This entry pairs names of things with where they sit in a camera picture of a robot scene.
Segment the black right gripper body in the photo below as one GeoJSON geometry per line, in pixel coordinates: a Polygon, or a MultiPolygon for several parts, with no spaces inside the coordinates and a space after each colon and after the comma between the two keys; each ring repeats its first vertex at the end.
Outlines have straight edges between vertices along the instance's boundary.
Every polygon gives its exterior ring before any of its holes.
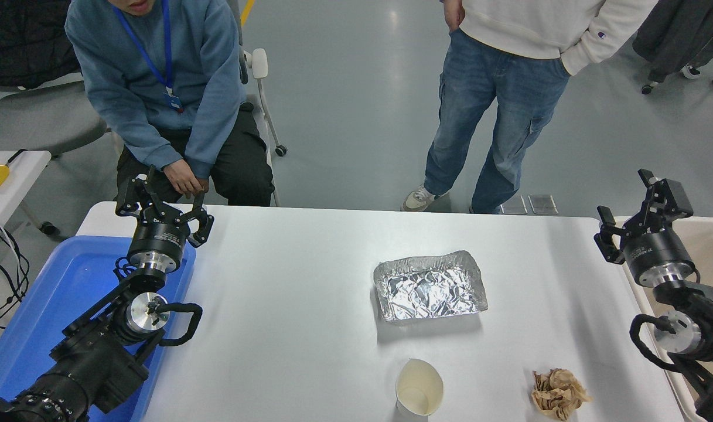
{"type": "Polygon", "coordinates": [[[686,280],[696,266],[673,228],[623,241],[623,255],[638,285],[686,280]]]}

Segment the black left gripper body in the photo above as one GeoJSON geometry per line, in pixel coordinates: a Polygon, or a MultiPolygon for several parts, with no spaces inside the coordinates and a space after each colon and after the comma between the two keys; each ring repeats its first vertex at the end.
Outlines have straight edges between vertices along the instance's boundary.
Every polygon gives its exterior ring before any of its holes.
{"type": "Polygon", "coordinates": [[[129,245],[128,261],[134,266],[147,263],[179,266],[189,234],[189,225],[186,223],[176,225],[139,220],[129,245]]]}

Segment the seated person's hand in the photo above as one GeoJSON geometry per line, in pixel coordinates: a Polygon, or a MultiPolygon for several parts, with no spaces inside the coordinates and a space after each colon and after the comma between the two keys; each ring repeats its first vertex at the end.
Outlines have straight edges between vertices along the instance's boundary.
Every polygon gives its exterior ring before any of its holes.
{"type": "Polygon", "coordinates": [[[184,159],[164,166],[162,172],[180,195],[204,194],[209,190],[209,180],[198,178],[184,159]]]}

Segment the standing person's hand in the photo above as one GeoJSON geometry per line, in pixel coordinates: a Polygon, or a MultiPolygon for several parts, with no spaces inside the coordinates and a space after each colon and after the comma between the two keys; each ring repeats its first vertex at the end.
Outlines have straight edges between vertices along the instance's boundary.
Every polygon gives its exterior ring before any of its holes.
{"type": "Polygon", "coordinates": [[[441,1],[441,3],[443,5],[444,19],[448,27],[448,32],[458,30],[466,16],[463,1],[444,0],[441,1]]]}

